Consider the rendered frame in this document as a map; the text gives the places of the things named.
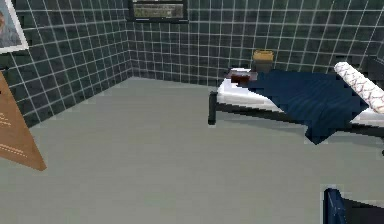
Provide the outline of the black framed bed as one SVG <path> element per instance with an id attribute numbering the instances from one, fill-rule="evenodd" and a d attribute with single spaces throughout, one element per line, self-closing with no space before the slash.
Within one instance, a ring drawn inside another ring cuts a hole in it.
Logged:
<path id="1" fill-rule="evenodd" d="M 225 78 L 216 91 L 209 93 L 208 124 L 216 124 L 216 113 L 227 112 L 231 114 L 256 117 L 279 122 L 299 124 L 281 111 L 268 98 L 237 87 L 230 78 Z M 384 117 L 379 121 L 380 126 L 369 125 L 351 121 L 345 128 L 338 132 L 354 133 L 365 136 L 377 137 L 384 143 Z"/>

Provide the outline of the dark red book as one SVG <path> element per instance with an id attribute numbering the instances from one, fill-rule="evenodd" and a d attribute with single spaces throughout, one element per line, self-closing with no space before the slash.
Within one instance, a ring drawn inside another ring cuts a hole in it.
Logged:
<path id="1" fill-rule="evenodd" d="M 230 79 L 232 83 L 247 84 L 251 79 L 251 76 L 249 75 L 248 72 L 232 71 L 230 75 Z"/>

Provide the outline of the tan topped bin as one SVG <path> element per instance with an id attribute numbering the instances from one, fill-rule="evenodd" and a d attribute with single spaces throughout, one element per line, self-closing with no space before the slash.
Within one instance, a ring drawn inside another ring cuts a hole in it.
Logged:
<path id="1" fill-rule="evenodd" d="M 254 71 L 268 73 L 272 68 L 274 53 L 269 50 L 255 50 L 252 59 L 252 69 Z"/>

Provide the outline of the black framed window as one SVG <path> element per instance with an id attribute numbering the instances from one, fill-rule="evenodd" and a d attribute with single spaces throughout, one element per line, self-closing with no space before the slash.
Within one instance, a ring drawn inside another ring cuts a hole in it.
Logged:
<path id="1" fill-rule="evenodd" d="M 187 0 L 128 0 L 129 19 L 147 23 L 187 23 Z"/>

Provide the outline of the dark blue blanket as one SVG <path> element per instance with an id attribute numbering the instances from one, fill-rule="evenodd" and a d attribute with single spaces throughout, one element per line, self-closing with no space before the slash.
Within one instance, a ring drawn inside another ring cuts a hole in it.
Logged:
<path id="1" fill-rule="evenodd" d="M 368 104 L 338 75 L 271 70 L 245 87 L 271 100 L 292 120 L 307 126 L 317 145 L 346 128 Z"/>

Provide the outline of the white patterned pillow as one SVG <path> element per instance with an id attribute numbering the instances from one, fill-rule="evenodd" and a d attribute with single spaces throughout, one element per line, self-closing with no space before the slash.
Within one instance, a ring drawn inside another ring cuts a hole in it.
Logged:
<path id="1" fill-rule="evenodd" d="M 338 62 L 334 71 L 379 114 L 384 114 L 384 90 L 366 78 L 348 62 Z"/>

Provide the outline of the brown wooden door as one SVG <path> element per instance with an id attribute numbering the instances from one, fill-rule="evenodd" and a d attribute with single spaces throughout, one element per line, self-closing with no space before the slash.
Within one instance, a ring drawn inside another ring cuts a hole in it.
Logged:
<path id="1" fill-rule="evenodd" d="M 0 72 L 0 157 L 43 171 L 45 162 Z"/>

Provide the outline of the dark blue box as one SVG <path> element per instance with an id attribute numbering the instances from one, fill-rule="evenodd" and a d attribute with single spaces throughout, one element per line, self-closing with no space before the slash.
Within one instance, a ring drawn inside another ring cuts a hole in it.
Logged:
<path id="1" fill-rule="evenodd" d="M 323 224 L 384 224 L 384 208 L 343 198 L 339 190 L 327 188 Z"/>

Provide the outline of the white framed picture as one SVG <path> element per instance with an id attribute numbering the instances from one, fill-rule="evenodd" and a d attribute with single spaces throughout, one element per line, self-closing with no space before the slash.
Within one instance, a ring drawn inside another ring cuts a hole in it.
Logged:
<path id="1" fill-rule="evenodd" d="M 0 55 L 28 49 L 11 0 L 0 0 Z"/>

